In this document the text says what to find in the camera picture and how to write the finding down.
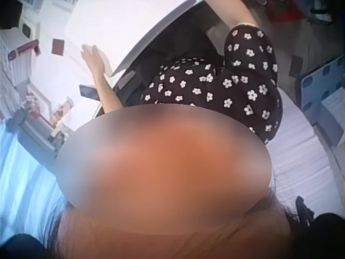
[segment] blue storage basket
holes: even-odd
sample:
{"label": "blue storage basket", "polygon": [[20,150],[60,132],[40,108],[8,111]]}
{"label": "blue storage basket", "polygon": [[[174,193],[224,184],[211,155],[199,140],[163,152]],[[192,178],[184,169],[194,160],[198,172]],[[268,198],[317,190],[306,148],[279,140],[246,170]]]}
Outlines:
{"label": "blue storage basket", "polygon": [[321,102],[343,85],[344,56],[303,77],[300,84],[300,108],[309,122],[318,121]]}

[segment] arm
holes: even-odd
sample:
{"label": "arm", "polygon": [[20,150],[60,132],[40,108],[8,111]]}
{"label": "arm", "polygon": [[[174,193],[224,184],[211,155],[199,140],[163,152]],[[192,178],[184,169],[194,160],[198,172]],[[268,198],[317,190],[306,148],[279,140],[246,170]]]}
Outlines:
{"label": "arm", "polygon": [[241,23],[257,26],[257,22],[242,0],[206,0],[206,2],[230,28]]}
{"label": "arm", "polygon": [[91,71],[104,112],[108,113],[123,108],[121,101],[113,92],[104,76],[105,67],[97,47],[93,46],[92,51],[89,51],[85,46],[82,49],[82,58]]}

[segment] person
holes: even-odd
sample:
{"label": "person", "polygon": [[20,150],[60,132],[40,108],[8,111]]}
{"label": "person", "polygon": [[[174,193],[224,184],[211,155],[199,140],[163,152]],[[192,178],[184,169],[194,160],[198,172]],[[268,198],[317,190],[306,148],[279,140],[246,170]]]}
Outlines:
{"label": "person", "polygon": [[[225,56],[220,57],[205,37],[199,37],[188,52],[160,67],[145,64],[140,72],[147,88],[141,104],[207,108],[244,124],[267,144],[277,133],[282,118],[273,46],[241,0],[207,3],[231,28],[224,46]],[[96,46],[91,51],[83,46],[82,57],[91,71],[104,111],[122,108],[105,79],[105,66]]]}

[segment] white flower pattern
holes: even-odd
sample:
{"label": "white flower pattern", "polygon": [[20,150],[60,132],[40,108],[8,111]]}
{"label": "white flower pattern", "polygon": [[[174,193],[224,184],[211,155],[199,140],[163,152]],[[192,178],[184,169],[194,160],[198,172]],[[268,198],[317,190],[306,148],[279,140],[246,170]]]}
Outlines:
{"label": "white flower pattern", "polygon": [[270,132],[272,130],[272,125],[267,125],[265,131]]}
{"label": "white flower pattern", "polygon": [[233,63],[233,66],[239,66],[240,64],[241,64],[241,61],[236,60],[236,61]]}
{"label": "white flower pattern", "polygon": [[256,101],[258,94],[255,93],[254,90],[248,91],[247,94],[248,94],[248,99]]}
{"label": "white flower pattern", "polygon": [[260,85],[259,89],[260,89],[259,93],[262,93],[263,95],[266,95],[267,92],[268,92],[268,89],[267,89],[266,85]]}
{"label": "white flower pattern", "polygon": [[199,89],[199,88],[194,88],[194,89],[193,89],[193,93],[196,94],[196,95],[199,95],[199,94],[201,94],[201,89]]}
{"label": "white flower pattern", "polygon": [[270,117],[271,113],[268,111],[263,111],[263,119],[268,120],[268,118]]}
{"label": "white flower pattern", "polygon": [[247,56],[254,57],[255,56],[254,51],[248,49],[247,50]]}
{"label": "white flower pattern", "polygon": [[239,82],[238,76],[231,76],[231,78],[235,84],[238,84],[238,82]]}
{"label": "white flower pattern", "polygon": [[258,31],[258,37],[262,38],[264,36],[262,31]]}
{"label": "white flower pattern", "polygon": [[244,111],[246,112],[247,116],[253,115],[253,114],[254,114],[253,109],[252,109],[252,106],[250,106],[250,105],[247,105],[247,106],[244,108]]}
{"label": "white flower pattern", "polygon": [[160,85],[158,86],[158,93],[160,93],[162,90],[163,90],[163,84],[160,84]]}
{"label": "white flower pattern", "polygon": [[176,96],[176,101],[182,101],[183,100],[183,96]]}
{"label": "white flower pattern", "polygon": [[[261,140],[267,144],[279,127],[281,113],[276,109],[282,109],[276,97],[277,88],[272,85],[277,85],[274,80],[278,73],[273,47],[259,29],[239,26],[231,33],[225,44],[223,66],[195,57],[181,58],[174,65],[164,64],[142,99],[146,103],[164,101],[211,110],[220,104],[222,113],[229,116],[236,113],[239,121],[250,126],[254,134],[260,133]],[[272,97],[276,97],[277,105],[270,105]]]}
{"label": "white flower pattern", "polygon": [[275,73],[278,72],[278,65],[277,65],[277,64],[273,64],[273,71],[274,71]]}
{"label": "white flower pattern", "polygon": [[230,88],[232,86],[231,80],[225,79],[223,85],[225,86],[225,88]]}
{"label": "white flower pattern", "polygon": [[213,100],[213,93],[207,93],[207,102],[210,102]]}
{"label": "white flower pattern", "polygon": [[213,81],[213,76],[211,74],[208,74],[206,81],[211,83]]}
{"label": "white flower pattern", "polygon": [[224,101],[224,108],[230,108],[232,105],[232,100],[229,98],[229,99],[226,99]]}
{"label": "white flower pattern", "polygon": [[246,33],[246,34],[244,34],[244,38],[245,39],[251,39],[252,36],[250,35],[250,33]]}
{"label": "white flower pattern", "polygon": [[271,46],[267,46],[266,50],[269,54],[272,54],[272,52],[273,52],[273,49]]}
{"label": "white flower pattern", "polygon": [[244,84],[248,84],[248,77],[242,76],[241,77],[241,82]]}

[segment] table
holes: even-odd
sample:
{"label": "table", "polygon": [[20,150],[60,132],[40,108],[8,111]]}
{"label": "table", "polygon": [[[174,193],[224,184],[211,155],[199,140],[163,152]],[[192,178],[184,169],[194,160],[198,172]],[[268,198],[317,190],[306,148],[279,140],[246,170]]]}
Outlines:
{"label": "table", "polygon": [[[202,0],[79,0],[65,30],[67,41],[71,43],[67,48],[75,48],[69,53],[85,69],[80,58],[81,45],[97,45],[106,56],[106,75],[114,87],[155,37],[200,2]],[[96,103],[81,99],[67,114],[70,122],[66,118],[63,123],[75,131],[95,118],[101,105],[95,106]]]}

